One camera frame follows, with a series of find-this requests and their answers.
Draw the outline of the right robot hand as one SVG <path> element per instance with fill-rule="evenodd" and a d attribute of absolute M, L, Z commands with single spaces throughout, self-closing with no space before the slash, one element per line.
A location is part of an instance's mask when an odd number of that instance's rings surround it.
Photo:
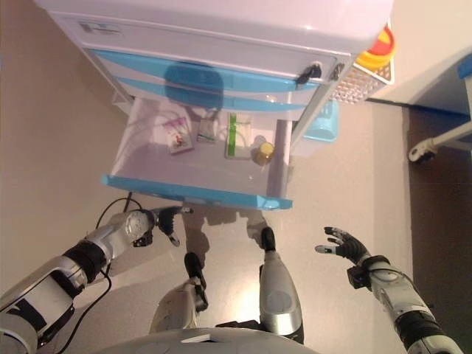
<path fill-rule="evenodd" d="M 365 245 L 349 232 L 334 226 L 326 226 L 324 233 L 332 245 L 315 246 L 315 251 L 320 254 L 332 254 L 343 257 L 355 265 L 361 264 L 371 256 Z"/>

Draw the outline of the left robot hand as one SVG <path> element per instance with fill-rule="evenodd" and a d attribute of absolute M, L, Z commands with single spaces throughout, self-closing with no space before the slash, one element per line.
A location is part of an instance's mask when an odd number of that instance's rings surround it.
<path fill-rule="evenodd" d="M 179 247 L 180 240 L 174 231 L 174 217 L 177 215 L 192 214 L 194 210 L 188 206 L 167 206 L 152 209 L 150 212 L 154 217 L 154 225 L 167 236 L 173 246 Z"/>

